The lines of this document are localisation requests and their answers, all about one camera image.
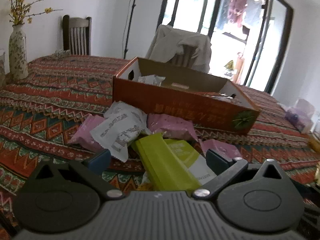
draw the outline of patterned tablecloth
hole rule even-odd
[[[128,61],[88,56],[29,64],[29,76],[0,91],[0,209],[15,225],[12,199],[44,158],[63,163],[92,153],[67,142],[88,114],[102,115],[112,103],[112,76]],[[200,126],[203,140],[217,139],[236,145],[252,163],[273,158],[300,183],[313,180],[320,156],[307,147],[307,139],[284,118],[284,111],[270,95],[241,89],[262,108],[248,135],[239,136]],[[126,163],[112,159],[102,178],[127,192],[141,183],[144,168],[129,153]],[[0,239],[7,234],[0,230]]]

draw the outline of green package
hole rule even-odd
[[[161,133],[144,137],[131,146],[139,153],[156,190],[192,191],[201,186],[182,161],[172,153]]]
[[[208,167],[206,159],[201,156],[188,142],[183,140],[165,139],[173,154],[188,168],[201,185],[208,183],[216,174]]]

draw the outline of door frame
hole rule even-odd
[[[261,29],[258,37],[258,42],[256,45],[256,49],[253,53],[252,60],[250,67],[248,69],[247,76],[245,77],[244,80],[244,85],[250,87],[254,73],[256,72],[260,56],[262,53],[262,49],[264,47],[264,42],[267,37],[268,29],[269,29],[269,22],[270,22],[270,16],[271,16],[271,11],[272,11],[272,5],[273,5],[273,0],[266,0],[266,3],[264,5],[264,14],[263,14],[263,19],[262,19],[262,24],[261,24]]]
[[[291,27],[292,27],[292,21],[293,21],[293,14],[294,14],[293,8],[285,0],[278,0],[278,1],[282,5],[284,5],[286,7],[286,15],[285,15],[284,29],[283,29],[283,33],[282,33],[282,36],[281,36],[280,46],[279,46],[279,52],[278,52],[278,55],[277,55],[273,70],[272,70],[272,72],[270,74],[268,83],[267,83],[266,88],[265,88],[265,92],[267,92],[269,94],[273,90],[273,87],[275,85],[276,79],[278,77],[279,71],[280,71],[281,66],[282,66],[282,62],[284,60],[284,56],[285,56],[287,48],[288,48],[288,43],[289,43],[289,38],[290,38],[290,33],[291,33]],[[157,23],[157,28],[159,27],[159,25],[162,24],[162,21],[163,21],[163,18],[164,18],[164,14],[165,14],[165,9],[167,7],[167,2],[168,2],[168,0],[162,0],[159,19],[158,19],[158,23]],[[171,26],[173,26],[174,21],[175,21],[175,15],[177,13],[178,3],[179,3],[179,0],[176,0],[175,1],[175,6],[174,6],[174,10],[173,10],[173,13],[172,13],[172,18],[171,18],[171,21],[169,23],[169,25],[171,25]],[[213,30],[214,30],[214,27],[215,27],[215,24],[216,24],[216,21],[217,21],[219,8],[220,8],[220,3],[221,3],[221,0],[216,0],[215,1],[214,9],[213,9],[213,12],[212,12],[211,23],[210,23],[210,27],[209,27],[209,31],[208,31],[208,36],[209,36],[210,39],[212,37]],[[251,73],[252,68],[253,68],[253,64],[255,62],[255,58],[257,57],[257,55],[259,53],[259,50],[263,49],[263,46],[260,46],[260,44],[261,44],[261,41],[262,41],[262,38],[263,38],[263,29],[264,29],[265,20],[266,20],[266,17],[267,17],[267,14],[266,14],[267,13],[266,11],[268,10],[268,4],[267,3],[268,2],[266,2],[267,6],[265,7],[265,13],[264,13],[263,22],[262,22],[262,25],[261,25],[259,39],[257,41],[256,49],[255,49],[254,55],[252,57],[252,61],[251,61],[250,67],[249,67],[248,74],[247,74],[247,76],[245,78],[244,85],[246,85],[247,82],[248,82],[250,73]],[[206,5],[207,5],[207,0],[204,1],[204,6],[203,6],[203,10],[202,10],[202,15],[203,16],[204,16],[204,13],[205,13]]]

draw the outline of purple bag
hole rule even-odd
[[[202,142],[202,150],[204,154],[206,154],[209,149],[212,149],[217,153],[225,154],[231,159],[234,157],[242,157],[236,146],[214,139]]]
[[[307,114],[295,107],[291,107],[285,113],[285,118],[300,132],[310,132],[313,122]]]
[[[83,148],[92,151],[94,153],[100,153],[104,150],[104,148],[96,142],[90,131],[101,124],[105,118],[98,115],[90,115],[85,119],[85,121],[80,125],[77,132],[73,135],[73,137],[68,141],[68,144],[80,144]]]
[[[148,114],[148,128],[153,133],[162,133],[164,138],[198,141],[191,121],[167,114]]]

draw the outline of green sticker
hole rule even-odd
[[[252,111],[242,111],[232,120],[232,125],[236,130],[243,130],[253,125],[255,116]]]

